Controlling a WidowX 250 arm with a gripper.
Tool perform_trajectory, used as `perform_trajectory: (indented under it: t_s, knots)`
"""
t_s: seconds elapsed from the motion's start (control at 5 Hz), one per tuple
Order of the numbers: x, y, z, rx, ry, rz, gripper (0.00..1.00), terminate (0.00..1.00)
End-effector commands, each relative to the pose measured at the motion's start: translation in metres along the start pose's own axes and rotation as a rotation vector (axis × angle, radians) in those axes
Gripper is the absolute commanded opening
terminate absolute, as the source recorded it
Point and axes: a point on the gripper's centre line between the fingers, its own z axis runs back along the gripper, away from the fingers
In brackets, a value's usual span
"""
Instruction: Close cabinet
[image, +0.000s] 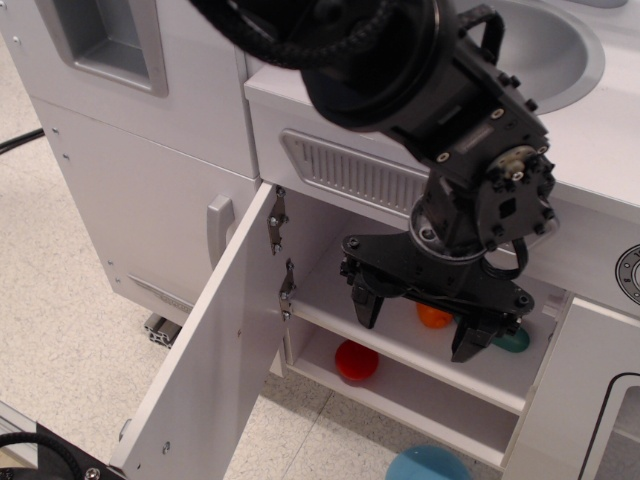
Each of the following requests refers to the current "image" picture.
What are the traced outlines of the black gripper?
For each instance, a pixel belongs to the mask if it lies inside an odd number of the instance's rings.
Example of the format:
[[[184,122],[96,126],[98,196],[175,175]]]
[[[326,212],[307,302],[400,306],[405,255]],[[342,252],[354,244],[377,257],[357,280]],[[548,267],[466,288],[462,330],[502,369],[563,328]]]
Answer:
[[[348,235],[340,273],[352,287],[358,322],[373,329],[384,300],[404,297],[454,315],[451,361],[465,363],[519,328],[533,296],[489,275],[480,260],[450,264],[421,252],[408,234]]]

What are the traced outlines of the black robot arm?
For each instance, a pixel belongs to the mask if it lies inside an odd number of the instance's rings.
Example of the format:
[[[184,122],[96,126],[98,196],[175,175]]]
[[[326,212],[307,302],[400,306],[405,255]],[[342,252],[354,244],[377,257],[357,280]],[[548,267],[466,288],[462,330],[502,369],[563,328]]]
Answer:
[[[249,55],[300,72],[317,112],[378,132],[428,170],[405,233],[344,239],[341,272],[359,322],[405,297],[456,316],[452,358],[512,335],[533,298],[516,284],[525,239],[555,213],[536,103],[498,67],[501,15],[448,1],[199,1]]]

